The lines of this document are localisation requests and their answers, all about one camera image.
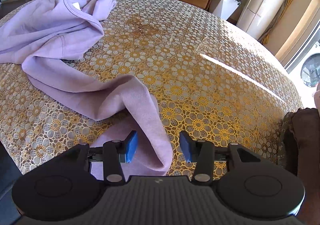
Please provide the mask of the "lilac sweatshirt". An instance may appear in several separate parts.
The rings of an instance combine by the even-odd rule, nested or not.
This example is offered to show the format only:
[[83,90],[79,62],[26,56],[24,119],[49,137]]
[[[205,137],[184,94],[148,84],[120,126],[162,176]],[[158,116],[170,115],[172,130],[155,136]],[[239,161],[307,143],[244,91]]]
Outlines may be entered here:
[[172,147],[151,89],[146,26],[123,0],[34,0],[1,20],[1,142],[26,173],[84,142],[101,146],[135,129],[125,176],[165,175]]

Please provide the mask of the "gold lace tablecloth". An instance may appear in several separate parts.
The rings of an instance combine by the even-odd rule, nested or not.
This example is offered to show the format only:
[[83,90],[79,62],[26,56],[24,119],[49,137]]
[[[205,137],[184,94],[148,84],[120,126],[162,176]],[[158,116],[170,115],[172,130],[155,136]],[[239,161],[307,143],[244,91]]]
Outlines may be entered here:
[[190,175],[178,146],[180,131],[216,146],[238,142],[277,162],[284,115],[302,103],[278,60],[251,36],[212,14],[177,0],[123,0],[139,45],[152,50],[148,67],[161,77],[151,89],[173,149],[170,175]]

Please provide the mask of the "brown folded garment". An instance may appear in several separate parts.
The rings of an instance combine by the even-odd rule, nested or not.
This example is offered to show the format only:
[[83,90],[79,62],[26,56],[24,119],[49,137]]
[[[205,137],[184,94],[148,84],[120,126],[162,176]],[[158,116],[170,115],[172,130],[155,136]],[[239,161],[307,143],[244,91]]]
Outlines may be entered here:
[[315,108],[288,112],[280,129],[278,165],[297,176],[305,187],[298,218],[319,224],[319,113]]

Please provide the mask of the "washing machine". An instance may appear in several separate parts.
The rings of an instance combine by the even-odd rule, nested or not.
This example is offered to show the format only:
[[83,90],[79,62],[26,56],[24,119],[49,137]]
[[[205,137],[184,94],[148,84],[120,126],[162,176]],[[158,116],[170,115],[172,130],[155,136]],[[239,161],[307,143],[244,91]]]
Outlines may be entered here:
[[298,85],[305,85],[308,89],[316,88],[319,83],[319,41],[302,55],[302,58],[289,72],[291,80]]

